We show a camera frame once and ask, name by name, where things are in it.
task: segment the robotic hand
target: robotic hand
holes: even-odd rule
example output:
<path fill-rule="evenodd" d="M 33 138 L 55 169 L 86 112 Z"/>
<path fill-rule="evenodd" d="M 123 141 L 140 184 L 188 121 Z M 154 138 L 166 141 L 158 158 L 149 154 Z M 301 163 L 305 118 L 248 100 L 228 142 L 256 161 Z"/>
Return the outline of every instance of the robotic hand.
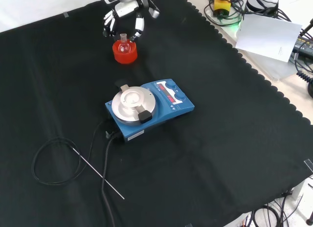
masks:
<path fill-rule="evenodd" d="M 107 4 L 113 3 L 118 0 L 104 0 Z M 157 18 L 160 14 L 160 10 L 153 3 L 154 0 L 120 0 L 120 2 L 107 13 L 104 17 L 104 36 L 116 35 L 116 23 L 119 18 L 122 18 L 128 14 L 136 12 L 136 25 L 135 34 L 130 37 L 131 42 L 135 42 L 142 34 L 144 29 L 144 18 L 140 13 L 140 9 L 148 8 L 149 13 L 153 18 Z"/>

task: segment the sheet of paper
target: sheet of paper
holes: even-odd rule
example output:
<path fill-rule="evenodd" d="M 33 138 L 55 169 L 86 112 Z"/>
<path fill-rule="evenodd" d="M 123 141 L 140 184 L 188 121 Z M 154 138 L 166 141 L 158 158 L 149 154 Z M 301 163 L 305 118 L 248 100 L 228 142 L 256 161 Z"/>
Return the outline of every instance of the sheet of paper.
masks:
<path fill-rule="evenodd" d="M 301 26 L 274 18 L 247 14 L 237 33 L 236 48 L 288 62 Z"/>

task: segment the yellow device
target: yellow device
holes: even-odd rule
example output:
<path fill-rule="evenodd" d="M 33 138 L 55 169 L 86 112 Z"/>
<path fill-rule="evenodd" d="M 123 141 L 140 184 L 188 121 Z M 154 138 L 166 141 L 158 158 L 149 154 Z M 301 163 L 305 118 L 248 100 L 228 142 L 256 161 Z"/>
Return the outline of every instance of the yellow device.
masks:
<path fill-rule="evenodd" d="M 214 0 L 214 15 L 228 16 L 230 12 L 230 2 L 225 0 Z"/>

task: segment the power strip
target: power strip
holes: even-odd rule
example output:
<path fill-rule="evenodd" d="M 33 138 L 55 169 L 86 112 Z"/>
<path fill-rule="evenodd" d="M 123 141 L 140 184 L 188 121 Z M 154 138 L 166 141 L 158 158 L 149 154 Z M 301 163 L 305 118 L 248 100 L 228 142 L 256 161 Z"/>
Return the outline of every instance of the power strip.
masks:
<path fill-rule="evenodd" d="M 296 53 L 299 50 L 299 47 L 305 43 L 300 51 L 299 51 L 299 56 L 302 57 L 307 57 L 310 58 L 311 60 L 313 60 L 313 41 L 303 38 L 302 36 L 299 36 L 297 41 L 295 42 L 294 48 L 293 48 L 293 52 Z"/>

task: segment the black cloth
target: black cloth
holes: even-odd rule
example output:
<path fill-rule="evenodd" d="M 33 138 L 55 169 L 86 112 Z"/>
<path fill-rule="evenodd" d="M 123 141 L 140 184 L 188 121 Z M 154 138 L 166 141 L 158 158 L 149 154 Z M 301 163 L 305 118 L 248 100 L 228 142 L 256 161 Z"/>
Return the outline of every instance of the black cloth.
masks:
<path fill-rule="evenodd" d="M 241 58 L 185 0 L 160 0 L 158 19 L 144 13 L 138 59 L 120 65 L 102 36 L 103 1 L 0 34 L 0 226 L 109 226 L 100 177 L 90 168 L 65 186 L 31 175 L 48 139 L 72 139 L 87 156 L 92 132 L 107 117 L 114 82 L 172 78 L 193 112 L 133 141 L 113 143 L 106 187 L 118 227 L 222 227 L 272 201 L 310 175 L 313 130 L 288 99 Z M 134 30 L 133 18 L 120 31 Z M 91 163 L 103 169 L 105 123 Z M 69 177 L 77 155 L 45 150 L 42 179 Z"/>

